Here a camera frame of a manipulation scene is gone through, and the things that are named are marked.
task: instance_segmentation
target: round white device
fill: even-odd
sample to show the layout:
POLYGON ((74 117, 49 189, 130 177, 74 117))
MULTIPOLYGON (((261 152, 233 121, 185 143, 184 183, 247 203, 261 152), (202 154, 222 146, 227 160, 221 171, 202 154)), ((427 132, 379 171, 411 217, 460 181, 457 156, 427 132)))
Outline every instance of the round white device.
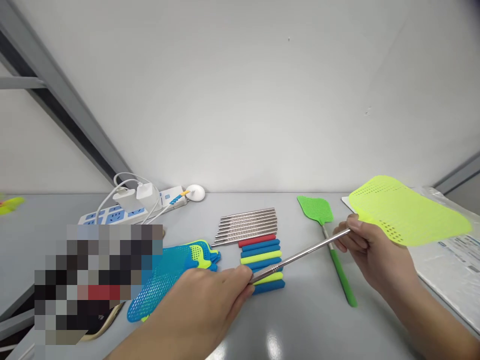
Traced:
POLYGON ((205 198, 205 189, 200 185, 190 185, 186 189, 189 193, 185 196, 192 201, 202 201, 205 198))

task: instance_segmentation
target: yellow object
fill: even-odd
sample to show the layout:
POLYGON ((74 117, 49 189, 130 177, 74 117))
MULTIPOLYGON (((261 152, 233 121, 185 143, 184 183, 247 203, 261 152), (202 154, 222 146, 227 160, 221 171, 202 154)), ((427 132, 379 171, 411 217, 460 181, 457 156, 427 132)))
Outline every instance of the yellow object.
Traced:
POLYGON ((253 285, 260 285, 263 283, 271 283, 272 281, 282 280, 284 278, 284 274, 281 272, 274 272, 272 275, 268 275, 264 277, 262 280, 258 280, 254 282, 253 285))
POLYGON ((199 241, 204 242, 205 244, 208 245, 208 248, 210 249, 210 254, 218 254, 218 253, 219 253, 218 250, 212 249, 212 247, 210 246, 210 244, 209 244, 208 242, 206 242, 205 240, 203 240, 203 239, 195 240, 195 241, 192 241, 192 242, 188 242, 188 243, 186 243, 185 245, 194 244, 194 243, 199 242, 199 241))
POLYGON ((375 176, 348 200, 361 221, 378 225, 390 240, 404 246, 425 245, 472 230, 460 213, 389 176, 375 176))
POLYGON ((5 215, 15 211, 20 204, 24 203, 25 199, 23 197, 14 197, 3 202, 0 202, 0 215, 5 215))
POLYGON ((262 260, 273 259, 273 258, 281 258, 281 257, 282 257, 282 252, 280 250, 271 251, 271 252, 266 252, 266 253, 259 254, 259 255, 242 257, 240 259, 240 264, 245 265, 245 264, 250 264, 250 263, 256 263, 256 262, 259 262, 259 261, 262 261, 262 260))
POLYGON ((210 260, 205 260, 204 250, 200 245, 190 245, 190 249, 192 260, 198 261, 198 269, 208 269, 212 265, 210 260))

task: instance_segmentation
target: stainless steel handle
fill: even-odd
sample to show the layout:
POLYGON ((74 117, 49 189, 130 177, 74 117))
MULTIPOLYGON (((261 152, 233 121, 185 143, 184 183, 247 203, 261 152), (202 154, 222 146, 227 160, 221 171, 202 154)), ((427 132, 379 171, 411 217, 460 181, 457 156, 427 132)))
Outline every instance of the stainless steel handle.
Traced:
POLYGON ((260 230, 252 230, 252 231, 249 231, 249 232, 243 232, 243 233, 239 233, 239 234, 233 234, 231 236, 227 236, 227 237, 222 237, 222 238, 216 238, 215 240, 213 240, 214 243, 220 243, 220 242, 224 242, 224 241, 227 241, 227 240, 232 240, 232 239, 236 239, 236 238, 240 238, 240 237, 246 237, 246 236, 250 236, 249 239, 251 238, 257 238, 258 234, 260 233, 264 233, 264 232, 273 232, 273 231, 277 231, 278 228, 277 228, 277 225, 272 225, 270 227, 267 227, 267 228, 264 228, 264 229, 260 229, 260 230))
POLYGON ((315 250, 320 249, 321 247, 323 247, 327 244, 330 244, 331 242, 337 240, 338 238, 341 238, 342 236, 347 235, 349 232, 350 232, 350 229, 346 228, 345 230, 340 231, 338 234, 335 234, 332 237, 329 237, 329 238, 325 239, 324 241, 319 242, 316 245, 313 245, 309 248, 306 248, 303 251, 300 251, 299 253, 297 253, 293 256, 290 256, 286 260, 283 260, 283 261, 281 261, 279 263, 276 263, 274 265, 270 265, 270 266, 264 268, 263 270, 260 270, 256 273, 254 273, 251 276, 251 280, 250 280, 249 284, 256 283, 257 281, 262 280, 262 279, 266 278, 267 276, 269 276, 273 273, 276 273, 280 268, 282 268, 282 267, 284 267, 284 266, 286 266, 290 263, 293 263, 295 260, 303 258, 305 255, 310 254, 310 253, 314 252, 315 250))
POLYGON ((219 226, 232 225, 232 224, 238 224, 238 223, 246 223, 246 222, 249 222, 249 221, 252 221, 252 220, 270 218, 272 216, 276 216, 275 211, 264 212, 264 213, 261 213, 261 214, 248 215, 247 217, 236 217, 236 218, 228 219, 228 220, 220 220, 219 226))
POLYGON ((274 219, 271 219, 271 220, 258 221, 258 222, 255 222, 255 223, 240 224, 240 225, 237 225, 237 226, 221 228, 221 229, 218 229, 217 234, 222 235, 222 234, 226 234, 228 232, 238 231, 238 230, 242 230, 242 229, 251 229, 251 228, 261 227, 263 225, 269 225, 269 224, 273 225, 273 224, 276 224, 276 223, 277 223, 277 218, 275 217, 274 219))
POLYGON ((215 239, 216 240, 222 240, 224 238, 232 237, 232 236, 235 236, 235 235, 241 235, 241 234, 244 234, 244 233, 249 233, 249 232, 252 232, 252 231, 257 231, 257 230, 262 230, 262 229, 268 229, 268 228, 276 227, 276 226, 277 226, 277 222, 275 221, 274 223, 269 223, 269 224, 264 224, 264 225, 255 225, 255 226, 253 226, 253 227, 251 226, 249 228, 233 229, 233 230, 229 230, 226 233, 222 233, 222 234, 219 234, 219 235, 215 236, 215 239))
POLYGON ((238 214, 233 214, 233 215, 228 215, 228 216, 222 216, 222 217, 220 218, 220 221, 226 220, 226 219, 231 219, 231 218, 239 218, 239 217, 243 217, 243 216, 245 216, 245 215, 266 213, 266 212, 271 212, 271 211, 275 211, 275 208, 274 208, 274 207, 270 207, 270 208, 267 208, 267 209, 261 209, 261 210, 255 210, 255 211, 247 211, 247 212, 240 212, 240 213, 238 213, 238 214))
POLYGON ((277 233, 277 228, 275 228, 275 230, 261 232, 261 233, 256 234, 256 235, 241 236, 241 237, 232 238, 232 239, 229 239, 229 240, 226 240, 226 241, 215 242, 212 245, 210 245, 210 247, 216 248, 218 246, 236 244, 236 243, 239 243, 243 240, 259 238, 259 237, 266 236, 266 235, 274 235, 276 233, 277 233))
POLYGON ((262 223, 262 222, 269 222, 269 221, 272 221, 272 220, 275 220, 275 221, 277 220, 277 217, 274 214, 270 215, 270 216, 267 216, 267 217, 262 217, 262 218, 259 218, 259 219, 252 218, 252 219, 248 219, 248 220, 245 220, 245 221, 218 224, 218 230, 223 231, 223 230, 227 230, 227 229, 230 229, 230 228, 241 228, 245 225, 258 224, 258 223, 262 223))

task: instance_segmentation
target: person's left hand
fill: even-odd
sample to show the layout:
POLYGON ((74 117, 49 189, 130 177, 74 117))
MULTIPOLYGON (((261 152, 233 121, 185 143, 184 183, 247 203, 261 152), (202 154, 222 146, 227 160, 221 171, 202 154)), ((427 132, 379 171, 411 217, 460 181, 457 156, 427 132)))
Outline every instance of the person's left hand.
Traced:
POLYGON ((244 265, 222 272, 189 269, 147 321, 109 359, 204 360, 222 342, 255 290, 244 265))

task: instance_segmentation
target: pixelated area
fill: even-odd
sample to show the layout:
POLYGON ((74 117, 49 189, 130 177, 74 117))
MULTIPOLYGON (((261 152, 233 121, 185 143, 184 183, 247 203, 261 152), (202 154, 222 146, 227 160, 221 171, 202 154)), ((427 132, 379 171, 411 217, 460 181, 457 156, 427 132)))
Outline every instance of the pixelated area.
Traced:
POLYGON ((162 225, 68 225, 34 276, 35 330, 45 345, 76 344, 99 317, 135 298, 162 253, 162 225))

